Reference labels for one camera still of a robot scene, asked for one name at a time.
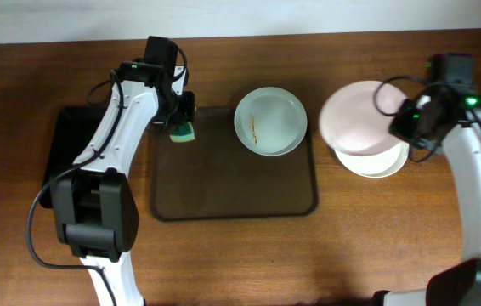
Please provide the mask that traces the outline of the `white plate front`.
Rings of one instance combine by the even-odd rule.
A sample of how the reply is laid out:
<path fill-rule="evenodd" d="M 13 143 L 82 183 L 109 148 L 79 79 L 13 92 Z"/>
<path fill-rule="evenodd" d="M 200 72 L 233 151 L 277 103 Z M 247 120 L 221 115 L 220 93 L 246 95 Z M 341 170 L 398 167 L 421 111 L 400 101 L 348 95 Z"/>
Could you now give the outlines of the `white plate front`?
<path fill-rule="evenodd" d="M 319 131 L 333 149 L 351 156 L 373 156 L 400 143 L 389 131 L 387 116 L 406 95 L 378 81 L 354 82 L 338 89 L 322 106 Z"/>

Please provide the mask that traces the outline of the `green yellow sponge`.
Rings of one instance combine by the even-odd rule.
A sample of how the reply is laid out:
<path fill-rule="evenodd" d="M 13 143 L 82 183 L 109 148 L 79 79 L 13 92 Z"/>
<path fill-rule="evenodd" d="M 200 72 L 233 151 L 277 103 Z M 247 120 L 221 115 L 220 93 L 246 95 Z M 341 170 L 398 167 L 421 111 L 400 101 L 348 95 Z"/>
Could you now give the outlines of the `green yellow sponge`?
<path fill-rule="evenodd" d="M 185 143 L 195 140 L 195 130 L 191 122 L 174 125 L 169 134 L 173 143 Z"/>

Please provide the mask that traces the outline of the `pale green stained plate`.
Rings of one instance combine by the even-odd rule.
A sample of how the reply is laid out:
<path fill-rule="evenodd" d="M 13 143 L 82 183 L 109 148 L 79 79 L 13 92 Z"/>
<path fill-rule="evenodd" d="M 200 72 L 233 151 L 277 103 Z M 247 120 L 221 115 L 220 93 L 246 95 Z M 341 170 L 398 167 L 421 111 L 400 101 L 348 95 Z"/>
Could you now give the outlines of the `pale green stained plate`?
<path fill-rule="evenodd" d="M 282 88 L 258 88 L 235 109 L 239 141 L 260 156 L 282 156 L 296 149 L 308 131 L 308 117 L 300 100 Z"/>

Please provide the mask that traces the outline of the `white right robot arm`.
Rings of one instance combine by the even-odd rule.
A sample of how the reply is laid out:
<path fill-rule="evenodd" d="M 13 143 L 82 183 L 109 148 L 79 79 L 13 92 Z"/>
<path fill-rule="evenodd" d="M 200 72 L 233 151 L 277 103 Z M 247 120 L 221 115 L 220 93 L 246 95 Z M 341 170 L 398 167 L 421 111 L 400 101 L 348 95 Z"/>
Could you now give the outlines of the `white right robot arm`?
<path fill-rule="evenodd" d="M 389 131 L 416 146 L 433 142 L 450 165 L 460 208 L 462 260 L 433 276 L 423 289 L 380 291 L 375 305 L 481 305 L 481 95 L 444 82 L 420 93 L 428 101 L 406 100 L 394 112 Z"/>

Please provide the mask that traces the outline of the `white plate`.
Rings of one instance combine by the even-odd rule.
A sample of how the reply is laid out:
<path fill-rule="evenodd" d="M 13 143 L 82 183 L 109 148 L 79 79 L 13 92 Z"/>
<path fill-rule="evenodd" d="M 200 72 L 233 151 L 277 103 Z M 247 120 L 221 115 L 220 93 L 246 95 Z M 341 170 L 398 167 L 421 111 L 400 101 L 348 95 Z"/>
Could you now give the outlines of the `white plate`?
<path fill-rule="evenodd" d="M 403 167 L 409 148 L 408 144 L 400 143 L 373 156 L 351 156 L 337 150 L 335 154 L 350 172 L 370 179 L 380 179 L 395 174 Z"/>
<path fill-rule="evenodd" d="M 373 156 L 400 143 L 389 131 L 387 116 L 406 95 L 378 81 L 354 82 L 338 89 L 322 106 L 319 131 L 333 149 L 351 156 Z"/>

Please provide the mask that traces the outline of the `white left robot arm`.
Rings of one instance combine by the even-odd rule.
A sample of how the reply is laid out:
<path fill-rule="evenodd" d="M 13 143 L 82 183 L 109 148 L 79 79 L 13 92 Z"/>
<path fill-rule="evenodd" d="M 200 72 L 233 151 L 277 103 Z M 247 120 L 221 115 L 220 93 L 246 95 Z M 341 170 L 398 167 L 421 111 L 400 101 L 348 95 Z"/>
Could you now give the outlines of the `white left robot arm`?
<path fill-rule="evenodd" d="M 127 61 L 110 72 L 109 102 L 71 167 L 48 183 L 59 242 L 80 259 L 102 305 L 143 305 L 131 251 L 139 213 L 127 181 L 150 124 L 192 121 L 186 64 Z"/>

